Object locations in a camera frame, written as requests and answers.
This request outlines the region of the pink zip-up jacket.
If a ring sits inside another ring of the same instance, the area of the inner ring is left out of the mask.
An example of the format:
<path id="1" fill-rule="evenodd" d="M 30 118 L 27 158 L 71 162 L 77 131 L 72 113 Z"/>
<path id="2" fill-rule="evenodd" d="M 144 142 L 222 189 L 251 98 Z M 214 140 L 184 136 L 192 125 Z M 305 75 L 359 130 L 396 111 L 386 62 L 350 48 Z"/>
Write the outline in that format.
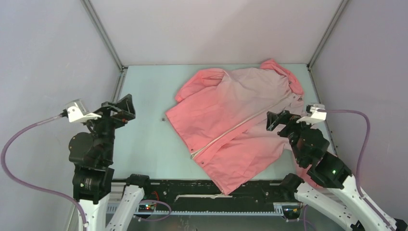
<path id="1" fill-rule="evenodd" d="M 267 131 L 267 112 L 304 110 L 298 78 L 274 60 L 258 68 L 196 72 L 177 92 L 166 117 L 195 163 L 224 195 L 264 171 L 291 147 Z"/>

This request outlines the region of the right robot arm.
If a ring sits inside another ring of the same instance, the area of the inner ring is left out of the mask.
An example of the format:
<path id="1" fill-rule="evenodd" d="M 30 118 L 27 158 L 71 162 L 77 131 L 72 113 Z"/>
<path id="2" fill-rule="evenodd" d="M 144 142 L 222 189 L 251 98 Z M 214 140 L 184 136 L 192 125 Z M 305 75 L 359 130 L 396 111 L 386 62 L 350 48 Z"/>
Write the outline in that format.
<path id="1" fill-rule="evenodd" d="M 407 223 L 385 213 L 361 188 L 359 173 L 337 156 L 328 152 L 329 141 L 313 125 L 326 120 L 331 110 L 309 105 L 306 115 L 287 110 L 267 112 L 268 131 L 278 125 L 277 134 L 287 138 L 296 163 L 318 186 L 333 193 L 341 203 L 315 190 L 296 174 L 288 174 L 280 184 L 280 196 L 285 201 L 297 201 L 315 208 L 345 231 L 406 231 Z"/>

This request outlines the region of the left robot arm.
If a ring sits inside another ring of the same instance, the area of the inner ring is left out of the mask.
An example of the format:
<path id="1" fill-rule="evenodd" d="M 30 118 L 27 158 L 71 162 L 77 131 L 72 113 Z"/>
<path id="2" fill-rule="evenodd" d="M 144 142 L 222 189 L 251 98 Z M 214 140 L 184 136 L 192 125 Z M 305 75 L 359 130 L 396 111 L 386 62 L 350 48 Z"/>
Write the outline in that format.
<path id="1" fill-rule="evenodd" d="M 106 212 L 114 169 L 115 130 L 135 119 L 132 95 L 127 94 L 117 102 L 104 102 L 94 112 L 89 112 L 78 99 L 66 109 L 70 123 L 81 123 L 88 132 L 72 137 L 68 149 L 69 161 L 74 164 L 72 179 L 73 198 L 81 206 L 78 217 L 84 220 L 82 231 L 125 231 L 140 202 L 151 197 L 150 178 L 132 174 L 125 180 L 121 201 L 112 219 L 106 222 Z"/>

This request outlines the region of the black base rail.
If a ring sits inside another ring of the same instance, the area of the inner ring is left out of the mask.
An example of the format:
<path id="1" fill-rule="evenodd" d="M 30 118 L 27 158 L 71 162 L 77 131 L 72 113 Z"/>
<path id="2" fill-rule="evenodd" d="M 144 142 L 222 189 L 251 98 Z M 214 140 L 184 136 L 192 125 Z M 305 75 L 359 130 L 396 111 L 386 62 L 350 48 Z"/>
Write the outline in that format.
<path id="1" fill-rule="evenodd" d="M 145 205 L 152 210 L 260 212 L 272 211 L 275 205 L 303 207 L 283 194 L 279 180 L 248 181 L 228 195 L 211 180 L 151 180 L 144 199 L 154 201 Z"/>

